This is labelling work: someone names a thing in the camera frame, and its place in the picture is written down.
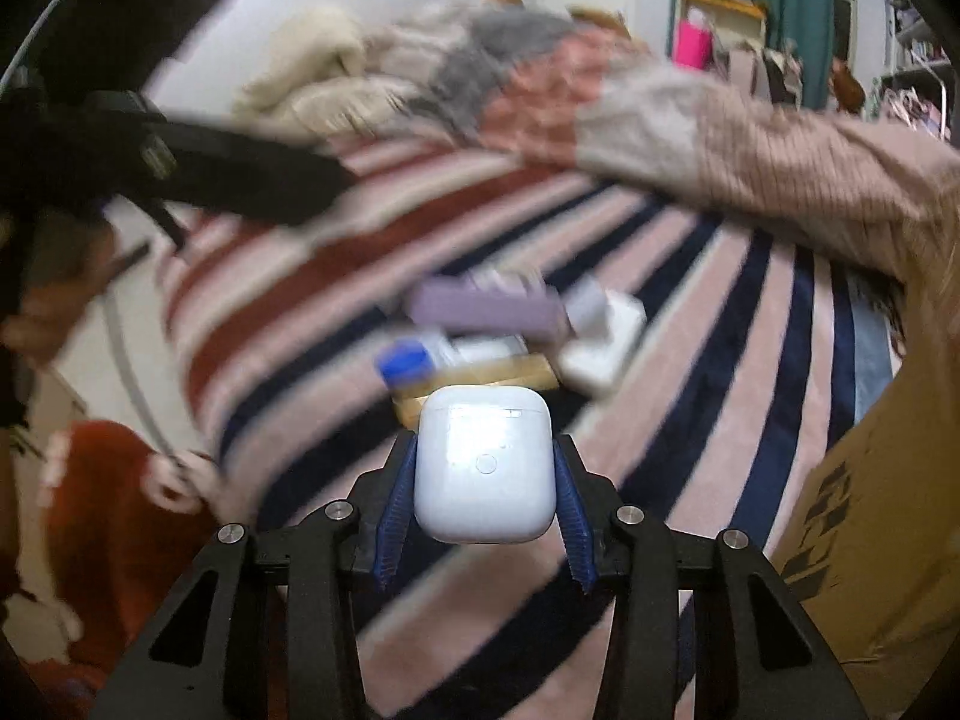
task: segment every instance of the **blue gripper pad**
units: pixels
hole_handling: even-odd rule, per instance
[[[416,438],[407,447],[400,472],[390,491],[383,517],[376,526],[376,556],[373,576],[380,589],[387,589],[400,565],[403,543],[407,538],[410,518],[414,514],[414,470],[416,469]]]
[[[579,581],[584,592],[589,592],[597,581],[593,564],[593,531],[558,442],[553,442],[553,464],[557,480],[557,521],[563,535],[566,560],[573,578]]]

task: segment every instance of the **pink object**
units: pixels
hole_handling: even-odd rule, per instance
[[[677,45],[673,47],[673,61],[688,68],[703,70],[713,48],[713,36],[690,22],[680,22]]]

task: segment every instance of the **window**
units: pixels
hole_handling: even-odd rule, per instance
[[[833,55],[853,69],[856,48],[856,0],[833,0]]]

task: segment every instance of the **brown cardboard box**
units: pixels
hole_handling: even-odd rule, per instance
[[[773,557],[872,716],[906,709],[960,630],[960,365],[919,290],[905,320],[904,367]]]

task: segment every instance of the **white earbud case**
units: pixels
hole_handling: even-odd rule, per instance
[[[451,544],[542,536],[557,504],[550,412],[523,386],[445,386],[424,404],[414,513]]]

